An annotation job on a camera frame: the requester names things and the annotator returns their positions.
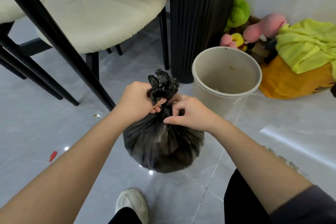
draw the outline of person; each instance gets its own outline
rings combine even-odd
[[[142,82],[128,85],[110,114],[0,209],[0,223],[73,223],[118,136],[149,112],[160,112],[166,100],[153,106],[150,88]],[[196,98],[177,94],[173,102],[173,116],[163,122],[210,133],[237,167],[224,197],[225,223],[336,223],[336,202],[319,187]],[[142,193],[123,191],[110,224],[148,221]]]

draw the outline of black garbage bag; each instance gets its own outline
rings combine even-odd
[[[148,76],[153,105],[161,98],[171,100],[179,89],[179,81],[158,69]],[[172,105],[164,103],[159,113],[145,118],[124,130],[125,148],[141,166],[160,173],[170,173],[189,167],[204,145],[204,132],[162,121],[173,115]]]

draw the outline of beige trash can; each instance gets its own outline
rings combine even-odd
[[[237,101],[260,85],[261,69],[247,53],[230,47],[201,52],[192,64],[194,96],[210,110],[225,117]]]

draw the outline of black pants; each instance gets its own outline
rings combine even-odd
[[[238,169],[233,173],[224,196],[225,224],[271,224],[270,217],[241,176]],[[141,224],[137,214],[128,207],[120,209],[108,224]]]

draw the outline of white shoe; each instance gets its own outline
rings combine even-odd
[[[140,190],[130,188],[120,193],[117,204],[115,205],[115,214],[124,207],[133,209],[142,224],[148,224],[148,206]]]

